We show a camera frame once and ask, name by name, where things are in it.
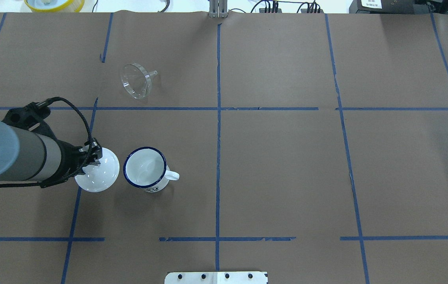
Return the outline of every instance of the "black cable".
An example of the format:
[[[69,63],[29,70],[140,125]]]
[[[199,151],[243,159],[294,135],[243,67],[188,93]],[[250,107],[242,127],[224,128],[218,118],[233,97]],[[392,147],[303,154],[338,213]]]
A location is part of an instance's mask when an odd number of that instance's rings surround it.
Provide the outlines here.
[[[303,2],[303,3],[299,6],[298,10],[296,11],[296,14],[299,13],[299,11],[301,11],[301,7],[303,7],[303,5],[305,5],[305,4],[307,4],[308,8],[310,8],[310,3],[308,3],[308,2]]]
[[[74,104],[72,104],[70,101],[68,101],[67,99],[65,99],[63,97],[52,97],[51,99],[47,99],[46,102],[48,105],[50,105],[54,102],[64,102],[67,105],[69,105],[71,108],[73,108],[73,110],[75,110],[77,112],[78,116],[80,116],[80,119],[82,119],[84,126],[86,128],[86,131],[87,131],[87,141],[89,142],[89,149],[87,150],[84,160],[82,161],[82,163],[78,166],[78,168],[74,172],[69,173],[66,176],[64,176],[58,180],[55,180],[52,182],[37,181],[37,182],[29,182],[29,183],[1,183],[0,188],[2,188],[2,187],[36,187],[37,185],[49,187],[51,185],[58,185],[62,181],[67,180],[67,179],[71,178],[72,176],[76,176],[82,170],[82,168],[84,167],[84,164],[91,156],[91,151],[90,151],[91,146],[92,146],[91,145],[91,142],[92,142],[91,130],[89,128],[89,124],[87,124],[86,118],[80,112],[80,110],[78,110],[78,108]]]
[[[96,0],[96,3],[94,3],[93,9],[91,10],[91,13],[94,13],[94,8],[96,8],[96,5],[98,4],[98,0]]]
[[[91,135],[91,130],[89,129],[89,124],[87,124],[87,120],[84,117],[84,115],[78,110],[78,108],[72,104],[70,101],[68,101],[67,99],[63,98],[63,97],[53,97],[52,99],[49,100],[52,103],[54,102],[64,102],[67,105],[69,105],[71,108],[73,108],[74,111],[76,111],[76,113],[78,114],[78,116],[80,116],[80,119],[82,119],[84,126],[86,127],[86,131],[87,131],[87,142],[89,142],[89,149],[87,150],[86,156],[84,158],[84,160],[82,161],[82,164],[80,164],[80,166],[78,166],[78,168],[73,172],[73,173],[69,173],[66,176],[54,181],[54,182],[50,182],[50,183],[45,183],[44,182],[40,182],[43,185],[56,185],[59,182],[61,182],[62,180],[66,180],[68,178],[71,178],[72,176],[76,176],[84,167],[85,162],[89,159],[89,157],[91,156],[91,142],[93,140],[93,137]]]
[[[238,11],[242,11],[242,12],[244,12],[245,14],[247,14],[247,12],[246,12],[246,11],[243,11],[242,9],[238,9],[238,8],[233,8],[233,9],[230,9],[230,11],[233,11],[233,10],[238,10]]]
[[[314,13],[314,8],[315,8],[315,6],[316,6],[316,2],[315,2],[315,0],[312,2],[312,4],[310,5],[310,7],[309,7],[309,11],[307,11],[307,13],[310,13],[310,14],[313,14]]]
[[[164,9],[162,9],[161,11],[159,11],[160,13],[166,11],[168,9],[168,6],[170,5],[170,0],[166,0],[166,6],[164,6]]]
[[[259,2],[256,3],[256,5],[254,5],[254,7],[252,7],[252,10],[250,11],[251,13],[254,12],[254,9],[257,7],[257,5],[260,4],[260,2],[266,2],[269,9],[271,8],[270,3],[268,0],[260,0]]]

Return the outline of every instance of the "mug handle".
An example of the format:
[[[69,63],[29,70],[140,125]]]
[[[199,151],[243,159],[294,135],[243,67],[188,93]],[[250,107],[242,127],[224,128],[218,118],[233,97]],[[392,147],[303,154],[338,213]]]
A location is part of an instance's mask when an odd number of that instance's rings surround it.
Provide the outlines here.
[[[164,177],[168,180],[179,180],[180,175],[173,171],[166,171],[164,174]]]

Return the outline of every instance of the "white label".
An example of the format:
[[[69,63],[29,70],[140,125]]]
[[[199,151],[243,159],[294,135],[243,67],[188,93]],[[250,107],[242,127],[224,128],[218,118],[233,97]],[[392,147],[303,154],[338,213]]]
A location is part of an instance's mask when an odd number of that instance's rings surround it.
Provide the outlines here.
[[[361,0],[363,7],[381,9],[381,0]]]

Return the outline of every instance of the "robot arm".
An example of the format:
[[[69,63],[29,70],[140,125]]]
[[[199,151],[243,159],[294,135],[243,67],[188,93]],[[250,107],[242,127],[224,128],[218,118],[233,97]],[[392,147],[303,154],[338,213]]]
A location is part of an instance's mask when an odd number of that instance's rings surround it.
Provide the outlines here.
[[[84,121],[88,138],[84,147],[76,147],[58,140],[44,121],[50,115],[48,106],[53,102],[69,104]],[[101,146],[91,137],[87,121],[71,102],[53,97],[24,108],[13,108],[0,121],[0,181],[35,181],[31,183],[4,183],[0,187],[49,187],[67,181],[82,168],[98,164]]]

